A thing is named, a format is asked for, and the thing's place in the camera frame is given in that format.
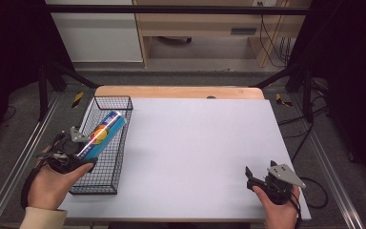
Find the floor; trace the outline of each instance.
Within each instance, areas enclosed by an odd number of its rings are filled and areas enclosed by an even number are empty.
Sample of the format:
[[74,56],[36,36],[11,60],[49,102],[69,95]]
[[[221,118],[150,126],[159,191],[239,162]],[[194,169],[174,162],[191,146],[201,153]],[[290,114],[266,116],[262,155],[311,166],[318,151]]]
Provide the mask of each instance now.
[[[275,65],[280,60],[272,56]],[[265,79],[281,70],[269,63],[266,68],[260,69],[252,54],[252,49],[246,38],[204,38],[194,37],[193,42],[187,44],[181,40],[157,38],[153,40],[151,59],[148,68],[140,64],[117,63],[110,69],[108,65],[81,65],[76,64],[78,71],[88,79],[99,84],[114,85],[223,85],[249,86]],[[66,78],[70,85],[67,93],[61,94],[62,99],[73,99],[76,93],[74,86],[77,82]],[[287,94],[283,89],[286,78],[276,81],[265,88],[263,93],[271,100],[277,121],[300,116],[300,94]],[[8,207],[0,212],[0,228],[16,228],[23,212],[19,211],[18,195],[21,186],[14,184],[14,190],[1,190],[16,159],[22,155],[28,139],[32,135],[38,117],[37,85],[31,84],[13,93],[7,119],[0,127],[0,191],[9,192],[5,204]],[[282,103],[277,103],[276,96],[281,95]],[[315,109],[325,106],[324,99],[316,97]],[[327,112],[315,117],[315,125],[301,148],[294,166],[300,176],[312,177],[328,192],[328,204],[322,208],[310,208],[313,219],[305,221],[301,228],[366,228],[366,170],[363,165],[351,163],[347,155],[347,147],[343,144],[336,126]],[[64,122],[72,119],[64,117]],[[294,156],[299,147],[303,133],[310,124],[300,120],[293,124],[280,126],[280,131],[290,156]],[[55,129],[45,130],[46,136],[39,139],[45,142],[54,135]],[[328,159],[333,168],[323,168],[322,161]],[[334,185],[330,177],[331,170],[335,171],[340,185]],[[321,189],[313,182],[307,183],[313,187],[306,195],[313,206],[324,203],[325,197]],[[97,222],[93,228],[106,228],[107,222]],[[67,221],[70,228],[89,228],[87,221]],[[197,228],[242,228],[243,225],[233,224],[202,224]],[[128,224],[114,223],[112,228],[142,228],[165,227],[164,224]],[[262,228],[260,224],[246,225],[247,228]]]

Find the wire basket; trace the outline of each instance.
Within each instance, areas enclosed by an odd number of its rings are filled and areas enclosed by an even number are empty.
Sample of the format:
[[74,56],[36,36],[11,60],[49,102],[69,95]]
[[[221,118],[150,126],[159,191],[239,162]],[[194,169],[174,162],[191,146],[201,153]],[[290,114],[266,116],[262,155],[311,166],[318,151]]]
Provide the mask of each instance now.
[[118,111],[127,123],[98,157],[91,173],[85,174],[70,189],[73,195],[115,195],[123,164],[124,143],[132,115],[129,96],[94,97],[85,113],[80,132],[90,135],[110,111]]

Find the white tabletop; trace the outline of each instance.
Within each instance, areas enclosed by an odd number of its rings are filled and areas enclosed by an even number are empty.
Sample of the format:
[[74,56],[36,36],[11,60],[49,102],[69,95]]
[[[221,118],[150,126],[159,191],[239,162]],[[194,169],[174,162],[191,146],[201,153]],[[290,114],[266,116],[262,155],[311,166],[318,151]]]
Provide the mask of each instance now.
[[[268,100],[133,98],[118,194],[73,196],[68,218],[129,221],[259,221],[245,166],[293,168]],[[311,215],[301,195],[304,219]]]

